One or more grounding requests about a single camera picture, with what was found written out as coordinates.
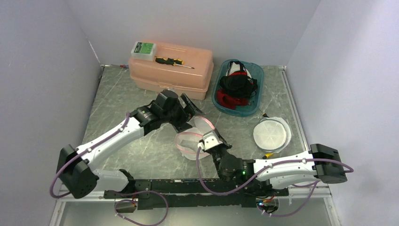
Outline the pink-trimmed mesh laundry bag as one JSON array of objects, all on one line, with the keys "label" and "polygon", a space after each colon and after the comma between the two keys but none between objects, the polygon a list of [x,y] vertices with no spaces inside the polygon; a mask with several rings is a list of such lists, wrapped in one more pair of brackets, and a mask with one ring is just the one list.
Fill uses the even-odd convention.
[{"label": "pink-trimmed mesh laundry bag", "polygon": [[198,142],[202,140],[205,133],[214,129],[214,125],[207,118],[196,116],[193,118],[192,128],[175,136],[175,145],[183,157],[194,161],[198,151]]}]

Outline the black bra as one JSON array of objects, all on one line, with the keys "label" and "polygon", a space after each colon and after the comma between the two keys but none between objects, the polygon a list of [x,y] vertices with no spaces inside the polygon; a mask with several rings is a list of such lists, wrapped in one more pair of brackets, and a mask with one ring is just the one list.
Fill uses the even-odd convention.
[{"label": "black bra", "polygon": [[219,86],[223,91],[230,95],[231,91],[240,89],[250,83],[257,85],[255,81],[252,81],[252,79],[244,75],[223,76],[219,81]]},{"label": "black bra", "polygon": [[258,86],[255,84],[248,84],[240,89],[233,90],[230,95],[237,98],[252,98],[257,94]]}]

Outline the white mesh laundry bag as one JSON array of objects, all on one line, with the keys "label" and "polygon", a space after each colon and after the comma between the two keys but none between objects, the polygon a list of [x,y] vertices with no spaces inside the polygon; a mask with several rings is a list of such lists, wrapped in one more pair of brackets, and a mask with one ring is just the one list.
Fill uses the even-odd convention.
[{"label": "white mesh laundry bag", "polygon": [[255,144],[266,153],[280,153],[292,138],[289,124],[280,117],[262,118],[254,127]]}]

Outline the bright red bra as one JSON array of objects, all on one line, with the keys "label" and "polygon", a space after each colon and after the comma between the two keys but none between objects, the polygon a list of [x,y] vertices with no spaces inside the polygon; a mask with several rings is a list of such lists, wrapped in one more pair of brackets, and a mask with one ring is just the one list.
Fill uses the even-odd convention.
[{"label": "bright red bra", "polygon": [[246,71],[235,71],[229,74],[229,76],[235,76],[235,75],[244,75],[247,77],[251,77]]}]

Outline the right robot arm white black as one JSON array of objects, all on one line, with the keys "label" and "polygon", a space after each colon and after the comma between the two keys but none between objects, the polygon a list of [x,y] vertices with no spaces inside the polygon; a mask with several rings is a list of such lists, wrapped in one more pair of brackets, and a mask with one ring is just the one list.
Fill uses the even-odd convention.
[{"label": "right robot arm white black", "polygon": [[312,144],[309,150],[291,156],[244,160],[230,154],[231,145],[212,130],[203,135],[198,146],[212,156],[221,180],[234,181],[239,188],[259,182],[264,195],[302,182],[344,183],[347,173],[354,172],[342,163],[338,150],[322,144]]}]

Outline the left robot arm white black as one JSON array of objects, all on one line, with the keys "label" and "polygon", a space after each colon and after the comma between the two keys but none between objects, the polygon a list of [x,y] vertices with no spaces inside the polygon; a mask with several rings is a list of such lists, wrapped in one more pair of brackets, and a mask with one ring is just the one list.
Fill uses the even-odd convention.
[{"label": "left robot arm white black", "polygon": [[149,104],[127,113],[116,127],[98,138],[78,147],[67,145],[60,151],[56,176],[49,194],[59,199],[72,195],[80,199],[93,191],[109,191],[128,198],[137,191],[136,181],[124,169],[99,170],[108,157],[157,130],[164,123],[172,125],[177,133],[192,128],[188,123],[194,116],[204,113],[187,97],[165,89]]}]

